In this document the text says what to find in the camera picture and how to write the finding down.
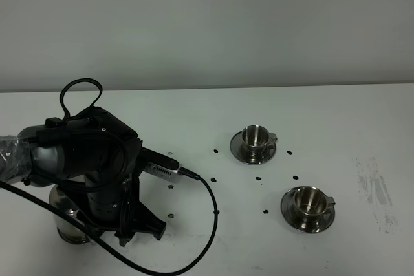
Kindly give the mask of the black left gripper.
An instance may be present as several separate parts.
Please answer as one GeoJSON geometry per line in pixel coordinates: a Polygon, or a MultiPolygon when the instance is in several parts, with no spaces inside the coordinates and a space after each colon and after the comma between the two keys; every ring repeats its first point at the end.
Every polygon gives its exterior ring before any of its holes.
{"type": "Polygon", "coordinates": [[[166,230],[166,223],[154,215],[141,201],[140,173],[132,173],[126,183],[125,195],[120,210],[119,229],[116,236],[120,246],[126,246],[135,233],[146,233],[160,240],[166,230]]]}

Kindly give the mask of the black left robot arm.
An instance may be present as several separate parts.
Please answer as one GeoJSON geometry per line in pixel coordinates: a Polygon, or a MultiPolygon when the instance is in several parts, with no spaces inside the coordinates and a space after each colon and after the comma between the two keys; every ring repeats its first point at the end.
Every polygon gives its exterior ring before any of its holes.
{"type": "Polygon", "coordinates": [[[110,231],[121,245],[136,233],[163,236],[166,223],[140,201],[140,175],[151,165],[177,167],[99,107],[1,138],[1,182],[50,186],[58,232],[73,244],[110,231]]]}

